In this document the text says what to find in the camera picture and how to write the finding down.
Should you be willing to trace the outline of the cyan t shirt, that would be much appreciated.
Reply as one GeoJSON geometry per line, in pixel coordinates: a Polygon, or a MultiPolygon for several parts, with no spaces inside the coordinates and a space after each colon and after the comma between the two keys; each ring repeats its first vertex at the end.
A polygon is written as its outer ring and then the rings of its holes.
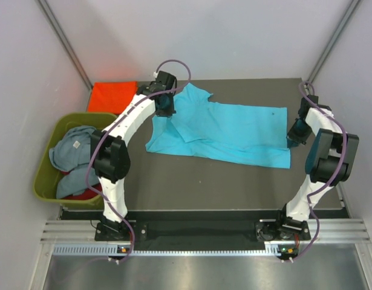
{"type": "Polygon", "coordinates": [[[194,156],[250,166],[289,169],[287,108],[212,102],[193,84],[175,96],[176,113],[152,118],[149,153],[194,156]]]}

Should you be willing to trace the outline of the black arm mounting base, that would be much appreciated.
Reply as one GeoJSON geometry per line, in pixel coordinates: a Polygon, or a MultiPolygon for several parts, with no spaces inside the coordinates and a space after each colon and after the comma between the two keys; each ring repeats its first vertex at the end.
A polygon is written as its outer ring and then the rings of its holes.
{"type": "Polygon", "coordinates": [[[138,242],[159,237],[240,237],[251,242],[310,240],[309,222],[283,210],[130,211],[126,220],[138,242]]]}

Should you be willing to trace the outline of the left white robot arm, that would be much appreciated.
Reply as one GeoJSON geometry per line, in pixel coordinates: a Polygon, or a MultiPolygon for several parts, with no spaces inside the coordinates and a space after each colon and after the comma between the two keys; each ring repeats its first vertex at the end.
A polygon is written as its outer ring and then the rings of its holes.
{"type": "Polygon", "coordinates": [[[128,143],[152,114],[170,117],[175,113],[174,89],[177,78],[159,71],[148,85],[137,89],[130,104],[105,129],[91,135],[90,164],[99,179],[104,203],[103,216],[96,225],[96,241],[126,241],[133,238],[125,217],[125,178],[131,167],[128,143]]]}

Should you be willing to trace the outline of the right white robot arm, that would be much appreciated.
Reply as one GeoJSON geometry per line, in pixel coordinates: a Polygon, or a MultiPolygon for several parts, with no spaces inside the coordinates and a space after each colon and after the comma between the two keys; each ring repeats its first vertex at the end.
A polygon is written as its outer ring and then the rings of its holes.
{"type": "Polygon", "coordinates": [[[330,107],[319,105],[318,99],[316,95],[301,99],[299,117],[287,134],[289,148],[305,145],[311,134],[315,139],[305,162],[305,180],[274,224],[276,235],[282,239],[297,234],[309,240],[307,221],[311,211],[329,190],[350,177],[356,157],[359,137],[347,133],[330,107]]]}

